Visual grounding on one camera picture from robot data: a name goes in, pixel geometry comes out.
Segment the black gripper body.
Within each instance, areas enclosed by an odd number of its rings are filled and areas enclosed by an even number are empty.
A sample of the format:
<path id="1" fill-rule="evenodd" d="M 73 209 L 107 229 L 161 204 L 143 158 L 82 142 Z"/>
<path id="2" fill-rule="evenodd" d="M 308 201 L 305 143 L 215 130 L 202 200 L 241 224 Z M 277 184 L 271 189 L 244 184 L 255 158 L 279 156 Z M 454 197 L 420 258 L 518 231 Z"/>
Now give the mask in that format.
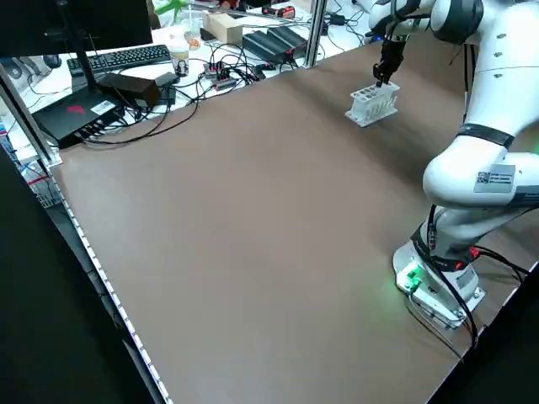
<path id="1" fill-rule="evenodd" d="M 406 35 L 392 36 L 382 42 L 381 60 L 378 64 L 381 74 L 393 74 L 400 67 L 406 44 Z"/>

